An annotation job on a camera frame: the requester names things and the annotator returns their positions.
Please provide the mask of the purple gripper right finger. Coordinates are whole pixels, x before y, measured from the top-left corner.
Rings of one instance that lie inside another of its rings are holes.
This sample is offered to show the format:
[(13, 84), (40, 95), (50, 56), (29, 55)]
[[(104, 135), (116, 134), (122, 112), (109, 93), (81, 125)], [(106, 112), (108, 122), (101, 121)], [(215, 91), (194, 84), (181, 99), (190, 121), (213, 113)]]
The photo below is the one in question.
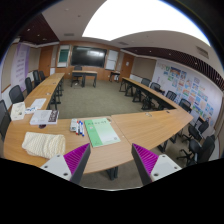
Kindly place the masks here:
[(166, 154), (157, 155), (137, 144), (132, 144), (131, 152), (143, 185), (181, 170)]

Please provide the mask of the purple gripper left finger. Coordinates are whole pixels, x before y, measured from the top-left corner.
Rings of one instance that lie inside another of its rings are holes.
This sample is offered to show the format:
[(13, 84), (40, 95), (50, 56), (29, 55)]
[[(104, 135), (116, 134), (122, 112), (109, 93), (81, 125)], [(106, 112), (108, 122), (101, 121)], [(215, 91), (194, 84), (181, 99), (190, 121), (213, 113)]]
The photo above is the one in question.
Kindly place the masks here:
[(79, 184), (90, 153), (90, 144), (87, 143), (65, 155), (55, 155), (41, 168), (72, 183)]

